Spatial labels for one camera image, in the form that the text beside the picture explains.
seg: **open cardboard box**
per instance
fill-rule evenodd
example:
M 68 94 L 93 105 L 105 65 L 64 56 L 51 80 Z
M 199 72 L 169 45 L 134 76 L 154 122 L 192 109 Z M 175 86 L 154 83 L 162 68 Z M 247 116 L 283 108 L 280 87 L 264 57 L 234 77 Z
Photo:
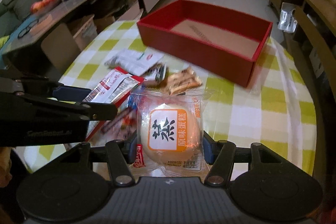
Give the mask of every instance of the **open cardboard box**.
M 143 43 L 247 87 L 272 22 L 236 10 L 177 0 L 141 19 Z

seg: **plastic wrapper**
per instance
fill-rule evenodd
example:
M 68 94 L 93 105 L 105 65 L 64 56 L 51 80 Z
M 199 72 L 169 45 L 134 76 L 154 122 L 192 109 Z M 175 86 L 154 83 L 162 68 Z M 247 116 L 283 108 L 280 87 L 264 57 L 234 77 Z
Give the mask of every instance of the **plastic wrapper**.
M 193 90 L 171 96 L 153 89 L 135 89 L 138 108 L 137 159 L 130 167 L 138 176 L 205 178 L 202 112 L 209 92 Z
M 105 146 L 109 141 L 127 140 L 137 129 L 137 109 L 127 107 L 113 121 L 107 121 L 90 139 L 91 147 Z
M 141 76 L 162 57 L 162 53 L 153 52 L 151 49 L 146 49 L 144 52 L 123 49 L 106 61 L 104 65 L 109 68 L 120 66 L 133 75 Z
M 114 103 L 119 108 L 118 111 L 122 111 L 126 108 L 123 103 L 127 103 L 132 88 L 140 85 L 143 80 L 142 77 L 131 75 L 117 67 L 99 82 L 84 102 Z M 86 141 L 90 140 L 103 125 L 104 121 L 90 121 Z
M 191 67 L 181 72 L 173 73 L 167 78 L 167 85 L 161 88 L 161 91 L 168 95 L 181 94 L 187 89 L 196 88 L 202 85 L 202 81 L 196 76 Z
M 283 2 L 280 12 L 280 20 L 278 29 L 287 33 L 294 33 L 297 25 L 297 20 L 293 16 L 295 5 L 292 3 Z
M 156 86 L 159 85 L 166 76 L 167 66 L 165 64 L 156 64 L 154 67 L 150 68 L 144 75 L 145 78 L 143 86 Z

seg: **green sofa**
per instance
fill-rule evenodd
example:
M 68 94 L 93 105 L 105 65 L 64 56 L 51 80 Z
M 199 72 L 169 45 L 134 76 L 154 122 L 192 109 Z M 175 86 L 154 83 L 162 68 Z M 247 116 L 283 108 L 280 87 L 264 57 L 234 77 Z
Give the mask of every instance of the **green sofa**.
M 40 0 L 2 0 L 0 3 L 0 37 L 10 35 L 31 14 L 31 5 Z

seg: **checkered tablecloth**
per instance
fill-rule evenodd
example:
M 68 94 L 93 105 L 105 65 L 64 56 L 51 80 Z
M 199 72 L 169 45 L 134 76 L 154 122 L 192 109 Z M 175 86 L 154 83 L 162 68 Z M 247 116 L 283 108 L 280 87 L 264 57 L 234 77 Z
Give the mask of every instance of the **checkered tablecloth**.
M 61 78 L 65 85 L 94 88 L 108 73 L 104 62 L 118 50 L 144 51 L 135 21 L 117 21 L 77 57 Z M 189 64 L 165 55 L 170 72 Z M 312 174 L 316 143 L 315 108 L 293 58 L 269 39 L 258 59 L 259 88 L 246 90 L 192 65 L 204 88 L 216 90 L 203 113 L 204 130 L 215 140 L 229 140 L 239 147 L 261 142 Z M 35 171 L 65 151 L 63 145 L 27 147 L 25 161 Z M 237 175 L 246 167 L 237 167 Z

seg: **cardboard box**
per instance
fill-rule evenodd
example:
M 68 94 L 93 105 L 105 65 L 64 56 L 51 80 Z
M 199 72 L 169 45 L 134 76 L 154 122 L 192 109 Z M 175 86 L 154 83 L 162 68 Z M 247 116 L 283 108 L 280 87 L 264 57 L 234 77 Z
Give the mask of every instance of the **cardboard box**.
M 114 16 L 104 17 L 100 19 L 95 19 L 93 22 L 97 27 L 97 33 L 100 34 L 103 30 L 105 30 L 108 26 L 115 22 Z
M 120 20 L 134 20 L 140 13 L 139 0 L 127 0 L 129 8 L 121 15 L 117 21 Z
M 272 22 L 236 10 L 177 0 L 142 18 L 143 43 L 247 87 Z
M 98 35 L 96 25 L 93 21 L 95 15 L 85 16 L 68 23 L 73 39 L 79 49 L 83 51 Z

